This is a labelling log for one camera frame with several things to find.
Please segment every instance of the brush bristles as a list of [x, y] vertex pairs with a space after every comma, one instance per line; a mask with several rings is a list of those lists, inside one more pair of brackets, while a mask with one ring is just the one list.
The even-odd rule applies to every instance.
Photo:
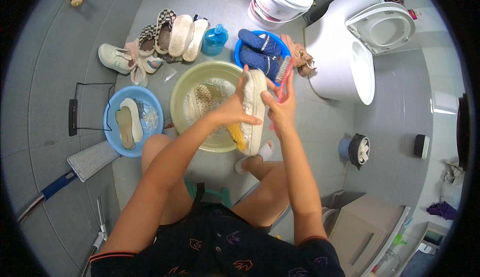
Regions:
[[287, 69], [288, 69], [291, 61], [292, 61], [291, 56], [288, 56], [288, 55], [285, 56], [285, 58], [283, 59], [283, 63], [280, 66], [280, 69], [278, 70], [278, 74], [275, 77], [275, 82], [277, 82], [277, 83], [282, 82], [283, 78], [285, 78], [285, 73], [287, 72]]

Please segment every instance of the blue plastic bottle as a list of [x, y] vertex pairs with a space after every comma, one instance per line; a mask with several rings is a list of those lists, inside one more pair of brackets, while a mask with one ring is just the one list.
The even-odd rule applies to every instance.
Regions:
[[229, 39], [228, 31], [222, 24], [217, 24], [215, 28], [207, 30], [203, 36], [203, 45], [201, 52], [206, 56], [215, 56], [222, 52], [223, 46]]

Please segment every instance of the toilet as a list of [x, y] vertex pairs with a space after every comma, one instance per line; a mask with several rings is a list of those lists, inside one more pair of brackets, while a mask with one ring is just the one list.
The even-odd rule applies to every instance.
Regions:
[[415, 23], [407, 9], [384, 0], [333, 0], [305, 28], [317, 69], [309, 77], [321, 97], [369, 105], [375, 94], [373, 54], [408, 42]]

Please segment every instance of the blue slipper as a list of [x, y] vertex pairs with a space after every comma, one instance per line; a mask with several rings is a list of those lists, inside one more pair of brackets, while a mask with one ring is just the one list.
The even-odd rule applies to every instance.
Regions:
[[238, 31], [238, 38], [245, 44], [260, 50], [266, 55], [279, 56], [282, 53], [282, 49], [277, 42], [266, 33], [256, 35], [250, 30], [240, 29]]
[[271, 56], [256, 53], [252, 50], [244, 49], [240, 51], [240, 62], [247, 64], [250, 68], [262, 70], [263, 73], [273, 82], [279, 73], [280, 65]]

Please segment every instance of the green stool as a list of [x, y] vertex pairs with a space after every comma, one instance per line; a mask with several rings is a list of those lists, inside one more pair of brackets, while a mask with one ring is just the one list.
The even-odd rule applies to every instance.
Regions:
[[[184, 179], [184, 181], [190, 197], [195, 200], [195, 196], [197, 196], [197, 186], [194, 185], [194, 183], [190, 179]], [[230, 190], [226, 187], [222, 187], [219, 192], [206, 188], [205, 193], [213, 194], [220, 197], [222, 199], [222, 204], [225, 207], [232, 208], [232, 202], [230, 201]]]

